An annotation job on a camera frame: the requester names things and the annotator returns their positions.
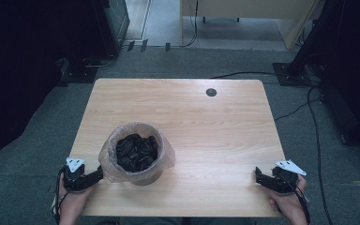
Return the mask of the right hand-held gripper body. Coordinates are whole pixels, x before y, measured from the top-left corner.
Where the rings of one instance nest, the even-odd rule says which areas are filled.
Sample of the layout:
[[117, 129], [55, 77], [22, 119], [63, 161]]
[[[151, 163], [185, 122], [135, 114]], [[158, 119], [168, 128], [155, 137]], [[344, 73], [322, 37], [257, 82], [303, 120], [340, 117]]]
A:
[[288, 160], [279, 160], [275, 162], [276, 167], [272, 174], [276, 180], [274, 191], [278, 193], [294, 192], [297, 188], [298, 175], [306, 175], [307, 172], [298, 165]]

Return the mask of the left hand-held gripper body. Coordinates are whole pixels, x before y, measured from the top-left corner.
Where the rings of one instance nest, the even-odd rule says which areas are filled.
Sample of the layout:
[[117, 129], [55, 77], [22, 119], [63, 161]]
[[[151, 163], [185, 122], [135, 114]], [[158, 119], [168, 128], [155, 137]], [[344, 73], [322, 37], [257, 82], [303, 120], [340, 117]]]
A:
[[84, 174], [84, 159], [68, 157], [66, 163], [64, 170], [65, 190], [82, 191], [89, 188], [90, 182]]

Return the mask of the person's right hand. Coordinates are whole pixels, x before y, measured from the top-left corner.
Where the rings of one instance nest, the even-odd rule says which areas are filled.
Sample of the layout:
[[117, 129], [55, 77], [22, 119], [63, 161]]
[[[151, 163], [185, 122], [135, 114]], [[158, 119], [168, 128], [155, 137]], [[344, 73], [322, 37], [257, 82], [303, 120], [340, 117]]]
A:
[[289, 195], [280, 195], [274, 190], [264, 187], [263, 190], [269, 196], [269, 204], [274, 210], [280, 209], [289, 225], [290, 219], [306, 219], [302, 204], [298, 197], [293, 193]]

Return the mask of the person's left hand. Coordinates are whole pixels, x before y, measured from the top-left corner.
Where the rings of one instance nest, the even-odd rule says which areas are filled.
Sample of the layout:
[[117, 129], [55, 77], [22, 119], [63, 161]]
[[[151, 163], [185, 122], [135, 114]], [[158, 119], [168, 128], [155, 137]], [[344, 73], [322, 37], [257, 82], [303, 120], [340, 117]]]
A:
[[60, 217], [81, 216], [89, 196], [93, 193], [96, 186], [91, 186], [81, 192], [67, 192], [64, 188], [64, 175], [60, 177], [59, 196], [66, 197], [61, 201]]

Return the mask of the crumpled black plastic bag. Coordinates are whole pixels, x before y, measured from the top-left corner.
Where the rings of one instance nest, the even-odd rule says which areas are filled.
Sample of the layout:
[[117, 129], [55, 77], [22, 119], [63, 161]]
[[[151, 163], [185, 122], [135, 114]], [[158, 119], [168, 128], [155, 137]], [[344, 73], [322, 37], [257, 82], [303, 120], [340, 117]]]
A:
[[154, 136], [143, 138], [138, 133], [130, 134], [117, 143], [115, 154], [118, 165], [126, 172], [142, 172], [157, 160], [158, 143]]

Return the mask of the person's dark trousers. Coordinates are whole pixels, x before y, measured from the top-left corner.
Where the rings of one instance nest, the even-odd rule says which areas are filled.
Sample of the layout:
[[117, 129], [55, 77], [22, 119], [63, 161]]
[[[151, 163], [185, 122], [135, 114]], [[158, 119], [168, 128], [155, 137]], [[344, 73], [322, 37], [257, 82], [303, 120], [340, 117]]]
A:
[[253, 225], [248, 217], [120, 217], [98, 225]]

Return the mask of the black cabinet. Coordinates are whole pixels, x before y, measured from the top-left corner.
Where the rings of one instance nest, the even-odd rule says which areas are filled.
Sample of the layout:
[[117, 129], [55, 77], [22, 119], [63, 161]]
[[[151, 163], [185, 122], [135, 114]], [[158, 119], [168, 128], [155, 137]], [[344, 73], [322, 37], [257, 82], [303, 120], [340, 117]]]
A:
[[111, 31], [113, 52], [118, 55], [130, 23], [126, 0], [102, 0]]

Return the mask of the black stand base plate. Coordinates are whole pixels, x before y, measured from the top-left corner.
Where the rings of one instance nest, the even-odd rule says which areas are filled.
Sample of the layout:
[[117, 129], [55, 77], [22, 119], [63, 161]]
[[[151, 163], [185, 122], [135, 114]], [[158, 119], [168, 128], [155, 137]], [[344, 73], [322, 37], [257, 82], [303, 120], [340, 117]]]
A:
[[81, 67], [73, 69], [66, 58], [59, 59], [56, 65], [62, 75], [59, 84], [67, 86], [69, 83], [93, 83], [98, 69], [96, 67]]
[[277, 80], [281, 86], [311, 86], [312, 82], [309, 77], [291, 73], [290, 63], [273, 63], [272, 64]]

